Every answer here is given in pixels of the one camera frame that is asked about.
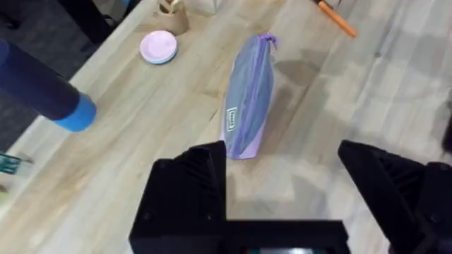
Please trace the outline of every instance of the light wood surface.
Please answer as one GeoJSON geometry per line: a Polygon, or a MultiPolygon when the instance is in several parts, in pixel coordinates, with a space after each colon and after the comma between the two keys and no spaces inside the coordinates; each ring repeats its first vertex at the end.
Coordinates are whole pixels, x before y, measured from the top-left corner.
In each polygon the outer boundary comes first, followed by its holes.
{"type": "Polygon", "coordinates": [[[260,154],[227,162],[228,217],[342,219],[353,253],[387,253],[336,155],[348,138],[421,162],[442,158],[452,69],[450,0],[343,0],[351,39],[308,0],[229,0],[189,14],[177,57],[140,57],[155,28],[143,0],[72,83],[98,106],[69,134],[39,118],[11,148],[35,160],[0,207],[0,253],[131,253],[150,165],[219,136],[232,61],[270,30],[275,89],[260,154]]]}

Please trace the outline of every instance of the orange handle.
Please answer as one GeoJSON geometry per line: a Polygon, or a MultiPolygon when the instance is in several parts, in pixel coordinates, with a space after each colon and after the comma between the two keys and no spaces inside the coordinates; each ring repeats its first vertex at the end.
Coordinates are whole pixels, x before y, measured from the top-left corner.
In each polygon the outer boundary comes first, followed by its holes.
{"type": "Polygon", "coordinates": [[[331,10],[331,8],[325,4],[324,1],[320,1],[318,4],[319,8],[326,13],[331,19],[336,22],[344,30],[349,36],[356,37],[356,31],[350,25],[348,25],[347,21],[345,21],[341,16],[339,16],[336,12],[331,10]]]}

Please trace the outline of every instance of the pencil case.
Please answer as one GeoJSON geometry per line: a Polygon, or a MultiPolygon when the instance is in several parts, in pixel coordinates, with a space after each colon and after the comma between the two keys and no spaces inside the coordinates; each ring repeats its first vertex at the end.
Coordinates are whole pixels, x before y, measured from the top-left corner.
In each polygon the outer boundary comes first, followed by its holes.
{"type": "Polygon", "coordinates": [[[249,159],[258,152],[273,90],[271,42],[276,46],[270,33],[254,35],[234,61],[220,137],[230,158],[249,159]]]}

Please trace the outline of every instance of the pink dish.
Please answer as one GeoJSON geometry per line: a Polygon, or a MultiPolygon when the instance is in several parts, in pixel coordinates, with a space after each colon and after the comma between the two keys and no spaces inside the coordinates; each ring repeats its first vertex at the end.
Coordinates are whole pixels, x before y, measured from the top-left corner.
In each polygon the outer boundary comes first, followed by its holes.
{"type": "Polygon", "coordinates": [[[177,53],[176,37],[167,31],[154,31],[143,38],[140,52],[146,61],[152,64],[164,64],[177,53]]]}

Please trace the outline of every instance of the dark blue cylinder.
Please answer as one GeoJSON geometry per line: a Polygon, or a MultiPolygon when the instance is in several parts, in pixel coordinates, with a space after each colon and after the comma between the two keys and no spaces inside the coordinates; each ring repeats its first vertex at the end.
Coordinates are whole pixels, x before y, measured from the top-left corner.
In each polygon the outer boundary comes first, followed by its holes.
{"type": "Polygon", "coordinates": [[[43,63],[0,40],[0,89],[70,131],[94,120],[93,102],[43,63]]]}

